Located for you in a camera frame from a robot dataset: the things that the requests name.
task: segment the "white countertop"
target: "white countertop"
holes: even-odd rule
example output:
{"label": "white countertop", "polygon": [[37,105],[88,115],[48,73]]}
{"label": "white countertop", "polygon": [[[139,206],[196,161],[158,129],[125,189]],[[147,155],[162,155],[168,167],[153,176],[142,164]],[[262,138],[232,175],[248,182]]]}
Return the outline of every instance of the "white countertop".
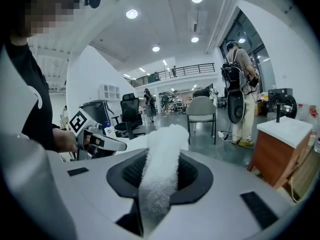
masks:
{"label": "white countertop", "polygon": [[295,120],[286,116],[280,118],[280,122],[276,120],[260,123],[256,128],[276,139],[296,148],[300,142],[309,134],[312,124]]}

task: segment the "sleeve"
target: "sleeve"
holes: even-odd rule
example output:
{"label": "sleeve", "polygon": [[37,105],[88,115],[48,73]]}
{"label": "sleeve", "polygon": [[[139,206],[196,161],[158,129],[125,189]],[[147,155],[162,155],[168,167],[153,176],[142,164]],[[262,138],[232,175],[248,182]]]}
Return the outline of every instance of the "sleeve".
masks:
{"label": "sleeve", "polygon": [[249,66],[252,66],[252,61],[251,61],[248,53],[243,49],[242,49],[241,57],[242,57],[242,61],[243,61],[246,68]]}

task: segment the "metal railing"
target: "metal railing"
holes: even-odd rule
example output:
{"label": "metal railing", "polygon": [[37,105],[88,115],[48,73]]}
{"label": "metal railing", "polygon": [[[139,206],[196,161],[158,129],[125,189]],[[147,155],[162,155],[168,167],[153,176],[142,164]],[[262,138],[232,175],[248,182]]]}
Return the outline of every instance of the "metal railing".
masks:
{"label": "metal railing", "polygon": [[215,72],[214,63],[198,64],[191,66],[177,67],[175,70],[170,69],[161,72],[154,72],[151,75],[140,77],[131,82],[133,87],[143,86],[146,84],[158,82],[165,79],[174,79],[178,77]]}

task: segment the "wall-mounted cabinet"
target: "wall-mounted cabinet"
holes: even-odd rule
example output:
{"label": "wall-mounted cabinet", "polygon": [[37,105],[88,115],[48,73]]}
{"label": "wall-mounted cabinet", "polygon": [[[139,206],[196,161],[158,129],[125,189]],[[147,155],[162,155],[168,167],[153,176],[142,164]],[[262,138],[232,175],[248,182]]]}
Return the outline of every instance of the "wall-mounted cabinet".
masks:
{"label": "wall-mounted cabinet", "polygon": [[98,90],[100,100],[108,99],[110,101],[120,100],[120,88],[109,84],[100,84]]}

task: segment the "white pillar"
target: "white pillar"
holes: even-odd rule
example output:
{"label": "white pillar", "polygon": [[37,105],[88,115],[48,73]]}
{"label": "white pillar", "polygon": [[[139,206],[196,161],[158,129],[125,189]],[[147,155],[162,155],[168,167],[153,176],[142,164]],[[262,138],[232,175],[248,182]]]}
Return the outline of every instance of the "white pillar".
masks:
{"label": "white pillar", "polygon": [[158,92],[158,88],[155,87],[154,88],[154,94],[155,94],[155,98],[156,98],[156,106],[158,108],[158,114],[161,114],[161,102],[160,102],[160,97],[159,97],[159,92]]}

